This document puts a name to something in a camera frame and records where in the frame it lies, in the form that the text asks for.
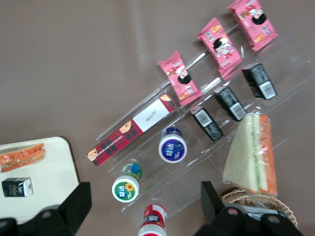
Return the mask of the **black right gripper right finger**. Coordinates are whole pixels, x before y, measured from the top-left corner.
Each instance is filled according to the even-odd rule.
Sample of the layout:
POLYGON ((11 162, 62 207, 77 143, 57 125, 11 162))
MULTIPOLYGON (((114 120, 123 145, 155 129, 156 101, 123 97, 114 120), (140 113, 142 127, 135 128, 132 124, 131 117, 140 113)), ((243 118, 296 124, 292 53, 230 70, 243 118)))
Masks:
POLYGON ((201 206, 207 223, 198 236, 259 236, 260 222, 248 216, 242 206, 224 204, 210 181, 201 182, 201 206))

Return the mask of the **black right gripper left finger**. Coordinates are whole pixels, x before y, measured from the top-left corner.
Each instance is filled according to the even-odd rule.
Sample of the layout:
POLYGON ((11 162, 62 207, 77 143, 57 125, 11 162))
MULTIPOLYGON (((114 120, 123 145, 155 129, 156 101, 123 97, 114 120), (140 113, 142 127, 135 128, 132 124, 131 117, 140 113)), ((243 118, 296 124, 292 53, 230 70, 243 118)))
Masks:
POLYGON ((80 183, 58 207, 40 211, 18 226, 19 236, 74 236, 92 207, 91 184, 80 183))

